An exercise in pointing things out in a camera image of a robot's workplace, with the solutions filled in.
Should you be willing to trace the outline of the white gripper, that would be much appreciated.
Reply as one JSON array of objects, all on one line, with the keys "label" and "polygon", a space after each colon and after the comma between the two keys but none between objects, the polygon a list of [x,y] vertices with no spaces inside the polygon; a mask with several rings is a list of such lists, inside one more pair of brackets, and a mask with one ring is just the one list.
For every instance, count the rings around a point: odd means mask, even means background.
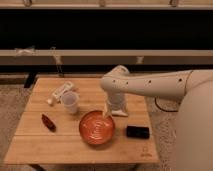
[{"label": "white gripper", "polygon": [[106,104],[103,110],[105,118],[109,116],[127,117],[126,100],[124,93],[108,93]]}]

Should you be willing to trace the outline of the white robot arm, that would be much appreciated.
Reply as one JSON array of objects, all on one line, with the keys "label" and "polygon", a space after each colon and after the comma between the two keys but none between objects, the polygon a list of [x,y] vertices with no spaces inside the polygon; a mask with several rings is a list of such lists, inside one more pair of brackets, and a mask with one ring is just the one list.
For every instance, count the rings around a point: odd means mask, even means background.
[{"label": "white robot arm", "polygon": [[134,76],[118,65],[100,85],[107,108],[123,115],[127,93],[179,102],[172,171],[213,171],[213,70]]}]

